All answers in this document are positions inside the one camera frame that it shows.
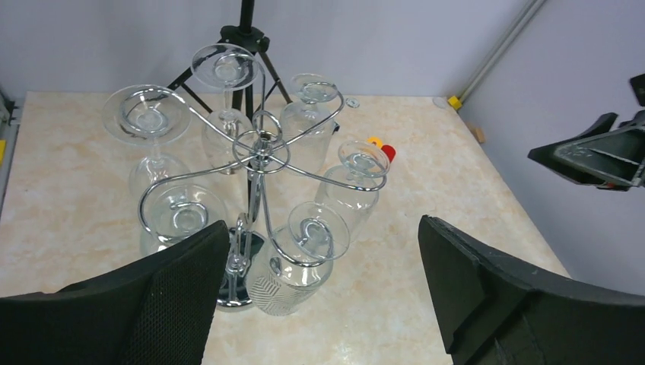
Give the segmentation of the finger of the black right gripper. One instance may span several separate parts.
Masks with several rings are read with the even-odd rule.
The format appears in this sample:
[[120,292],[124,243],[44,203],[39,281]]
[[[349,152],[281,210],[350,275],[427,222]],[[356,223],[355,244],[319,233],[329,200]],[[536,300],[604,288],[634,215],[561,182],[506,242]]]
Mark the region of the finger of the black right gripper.
[[644,186],[644,127],[632,126],[539,148],[528,158],[571,183],[627,191]]
[[617,119],[617,113],[602,114],[579,138],[644,139],[644,112],[615,125]]

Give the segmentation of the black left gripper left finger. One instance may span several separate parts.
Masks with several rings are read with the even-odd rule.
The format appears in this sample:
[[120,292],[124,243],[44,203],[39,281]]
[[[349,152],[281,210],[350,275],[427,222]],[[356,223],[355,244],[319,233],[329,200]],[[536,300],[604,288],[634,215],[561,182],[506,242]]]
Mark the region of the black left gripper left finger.
[[200,364],[224,266],[227,225],[46,294],[1,300],[3,364]]

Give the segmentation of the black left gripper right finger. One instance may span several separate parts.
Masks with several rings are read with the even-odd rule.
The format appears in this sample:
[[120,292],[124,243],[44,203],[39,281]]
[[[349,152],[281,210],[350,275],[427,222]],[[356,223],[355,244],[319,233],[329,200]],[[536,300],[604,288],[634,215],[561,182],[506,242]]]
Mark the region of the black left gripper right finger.
[[443,346],[455,364],[642,364],[644,298],[564,277],[446,221],[418,244]]

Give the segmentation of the large plain wine glass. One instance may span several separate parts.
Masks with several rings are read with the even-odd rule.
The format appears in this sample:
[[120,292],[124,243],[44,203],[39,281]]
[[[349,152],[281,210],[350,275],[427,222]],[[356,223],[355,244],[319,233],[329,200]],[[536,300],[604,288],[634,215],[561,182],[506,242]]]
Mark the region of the large plain wine glass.
[[178,157],[161,150],[180,138],[191,122],[185,100],[173,90],[154,84],[124,87],[108,97],[101,119],[115,139],[149,150],[129,173],[129,191],[135,198],[161,179],[189,172]]

